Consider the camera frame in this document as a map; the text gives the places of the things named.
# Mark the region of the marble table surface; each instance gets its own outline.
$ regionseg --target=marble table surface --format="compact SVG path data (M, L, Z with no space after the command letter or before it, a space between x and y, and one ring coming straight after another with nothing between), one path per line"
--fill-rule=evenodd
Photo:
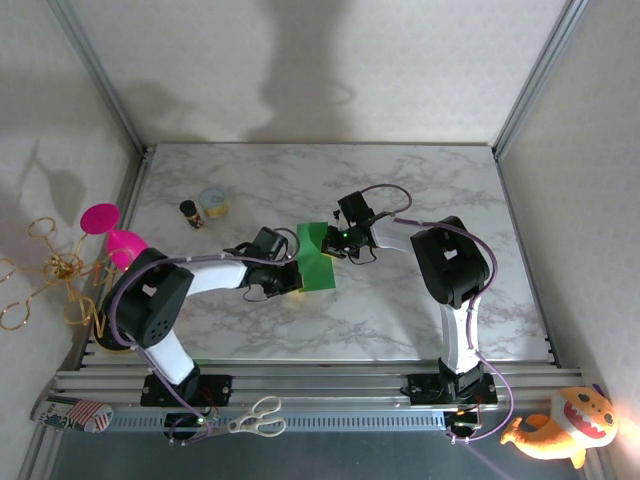
M545 360L542 321L488 147L394 145L159 145L132 229L166 255L219 253L251 241L262 226L332 222L337 200L366 186L407 188L407 218L457 215L495 249L500 270L482 300L480 349L490 359ZM192 231L178 210L199 192L222 187L226 217ZM401 194L366 194L375 211L401 205ZM378 250L354 266L334 260L337 287L248 303L243 291L187 299L176 332L196 359L362 361L435 359L442 347L437 304L415 257Z

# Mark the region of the white wall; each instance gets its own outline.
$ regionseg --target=white wall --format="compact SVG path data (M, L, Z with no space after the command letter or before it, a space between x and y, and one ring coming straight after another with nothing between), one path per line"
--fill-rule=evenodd
M149 144L493 140L565 0L70 0Z
M116 199L135 157L46 2L3 2L0 45L0 257L41 267L46 247L27 236L29 223L55 217L56 244L77 240L82 212ZM89 243L86 257L99 247ZM8 273L6 264L0 269ZM37 275L0 284L0 309L41 284ZM0 330L3 480L16 477L35 427L31 408L71 347L65 303L63 289L36 297L26 326Z
M502 162L559 351L618 412L625 480L640 478L639 24L637 0L590 2Z

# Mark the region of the green object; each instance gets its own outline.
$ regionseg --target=green object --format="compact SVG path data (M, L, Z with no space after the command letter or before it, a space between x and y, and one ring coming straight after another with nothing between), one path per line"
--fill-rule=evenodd
M336 288L331 257L321 252L322 240L328 227L326 222L298 224L300 251L296 259L304 285L301 292Z

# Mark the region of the black bottle cap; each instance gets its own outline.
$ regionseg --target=black bottle cap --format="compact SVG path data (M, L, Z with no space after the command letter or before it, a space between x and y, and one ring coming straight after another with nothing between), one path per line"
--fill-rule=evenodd
M185 217L193 217L198 213L196 204L192 200L185 200L180 204L180 211Z

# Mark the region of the plush toy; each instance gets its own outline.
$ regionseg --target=plush toy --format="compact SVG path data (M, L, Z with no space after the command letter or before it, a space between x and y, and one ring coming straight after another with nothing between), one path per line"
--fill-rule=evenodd
M541 460L570 458L575 468L584 465L587 448L608 445L618 431L609 401L588 387L559 390L551 401L551 418L527 417L525 422L534 432L521 430L521 422L521 417L512 420L500 443L513 442L520 451Z

